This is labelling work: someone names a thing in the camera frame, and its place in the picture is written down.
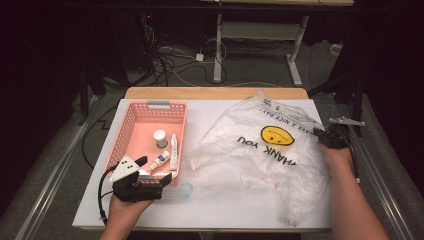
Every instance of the white table surface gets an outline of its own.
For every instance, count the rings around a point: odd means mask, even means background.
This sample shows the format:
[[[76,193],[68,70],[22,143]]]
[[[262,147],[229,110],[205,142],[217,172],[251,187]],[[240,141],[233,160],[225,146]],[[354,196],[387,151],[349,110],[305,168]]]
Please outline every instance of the white table surface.
[[[73,226],[83,229],[103,229],[99,220],[97,190],[100,177],[112,149],[114,140],[124,118],[126,107],[132,99],[121,100],[115,118],[104,142],[103,148],[87,185],[83,199],[76,213]],[[162,199],[156,200],[136,224],[136,229],[154,231],[228,231],[228,232],[308,232],[328,231],[331,228],[329,183],[315,211],[296,227],[281,221],[282,204],[274,193],[240,193],[222,188],[222,194],[211,197],[207,188],[197,188],[196,179],[188,166],[185,166],[184,153],[197,147],[197,142],[222,115],[222,113],[241,100],[184,100],[187,103],[187,121],[180,167],[180,184],[189,183],[193,190],[189,197],[177,194],[177,188],[164,188]],[[277,100],[291,106],[302,107],[312,118],[319,120],[313,100]],[[112,189],[108,178],[103,184],[103,193]],[[110,195],[103,198],[106,213]]]

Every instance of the white bottle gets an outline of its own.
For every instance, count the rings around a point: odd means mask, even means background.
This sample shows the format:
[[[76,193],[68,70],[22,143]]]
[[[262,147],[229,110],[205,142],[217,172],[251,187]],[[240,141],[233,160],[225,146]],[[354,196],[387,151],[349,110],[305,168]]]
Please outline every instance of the white bottle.
[[[169,160],[169,170],[176,171],[177,165],[178,165],[177,135],[173,133],[171,137],[171,160]]]
[[[162,166],[166,161],[169,160],[171,154],[168,151],[163,151],[149,166],[149,171],[155,170],[157,167]]]

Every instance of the wooden table edge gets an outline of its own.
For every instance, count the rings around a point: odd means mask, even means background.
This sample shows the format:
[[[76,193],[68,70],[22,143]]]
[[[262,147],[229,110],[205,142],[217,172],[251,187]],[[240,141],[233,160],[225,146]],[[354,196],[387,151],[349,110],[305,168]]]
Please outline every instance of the wooden table edge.
[[[131,87],[126,99],[245,99],[262,89],[271,100],[309,99],[303,88]]]

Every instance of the small white container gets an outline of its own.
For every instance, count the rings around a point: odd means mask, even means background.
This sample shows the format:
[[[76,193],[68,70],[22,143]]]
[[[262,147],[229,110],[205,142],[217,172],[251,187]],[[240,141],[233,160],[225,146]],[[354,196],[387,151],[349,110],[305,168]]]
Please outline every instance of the small white container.
[[[168,140],[166,140],[166,132],[163,130],[157,130],[153,133],[153,138],[156,140],[156,146],[158,148],[165,148],[168,146]]]
[[[162,166],[166,161],[169,160],[171,154],[168,151],[163,151],[149,166],[149,171],[155,170],[157,167]]]

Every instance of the yellow smiley face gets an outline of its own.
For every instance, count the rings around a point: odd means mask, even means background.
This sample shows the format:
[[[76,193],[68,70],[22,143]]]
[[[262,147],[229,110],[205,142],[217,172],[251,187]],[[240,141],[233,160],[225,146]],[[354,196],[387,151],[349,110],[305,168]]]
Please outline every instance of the yellow smiley face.
[[[264,127],[261,136],[266,143],[270,144],[289,146],[294,142],[294,138],[289,132],[276,126]]]

